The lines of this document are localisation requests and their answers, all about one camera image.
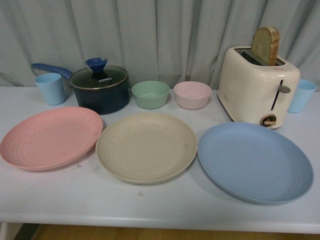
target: lid rim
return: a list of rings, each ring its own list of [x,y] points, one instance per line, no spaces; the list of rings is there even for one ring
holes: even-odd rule
[[[86,67],[86,68],[82,68],[82,69],[74,72],[74,73],[71,75],[71,77],[70,77],[69,83],[70,83],[70,85],[71,85],[72,87],[74,87],[74,88],[76,88],[76,89],[94,91],[94,90],[104,90],[104,89],[112,88],[112,87],[114,87],[114,86],[117,86],[117,85],[123,83],[124,81],[126,81],[126,80],[128,79],[128,77],[129,77],[128,72],[127,72],[123,67],[115,66],[115,65],[108,65],[108,67],[114,67],[114,68],[118,68],[118,69],[124,71],[124,72],[125,72],[125,77],[124,77],[122,80],[120,80],[120,81],[118,81],[118,82],[116,82],[116,83],[114,83],[114,84],[111,84],[111,85],[108,85],[108,86],[102,86],[102,87],[82,87],[82,86],[75,85],[75,84],[73,83],[73,81],[72,81],[72,79],[74,78],[73,76],[74,76],[75,74],[83,71],[83,70],[88,70],[88,69],[90,70],[90,67]]]

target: bread slice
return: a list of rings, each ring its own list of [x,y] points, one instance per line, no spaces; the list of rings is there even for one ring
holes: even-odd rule
[[[272,26],[259,28],[253,36],[251,53],[267,66],[276,65],[280,34]]]

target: white table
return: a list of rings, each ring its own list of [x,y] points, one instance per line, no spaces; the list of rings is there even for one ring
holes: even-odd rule
[[[40,112],[78,106],[67,100],[49,106],[35,87],[0,87],[0,139],[16,124]],[[102,115],[104,125],[131,114],[157,112],[182,119],[199,138],[208,128],[230,122],[213,91],[208,105],[186,110],[171,91],[165,106],[147,110],[134,98],[124,109]],[[135,185],[109,174],[93,148],[57,169],[28,172],[0,160],[0,222],[138,228],[287,232],[320,234],[320,92],[301,113],[288,113],[278,133],[308,156],[314,183],[302,198],[276,205],[252,204],[225,193],[202,170],[198,156],[178,177],[156,185]]]

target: light blue cup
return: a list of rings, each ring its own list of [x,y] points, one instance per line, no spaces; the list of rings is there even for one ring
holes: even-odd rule
[[[300,113],[317,89],[317,85],[313,82],[300,79],[298,87],[289,106],[289,113]]]
[[[62,77],[59,73],[39,75],[34,82],[47,104],[59,105],[66,100]]]

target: curtain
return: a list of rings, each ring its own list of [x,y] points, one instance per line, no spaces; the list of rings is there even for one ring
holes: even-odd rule
[[[0,86],[34,86],[32,63],[86,68],[100,57],[129,84],[218,89],[225,53],[259,27],[280,33],[278,55],[320,85],[320,0],[2,0]]]

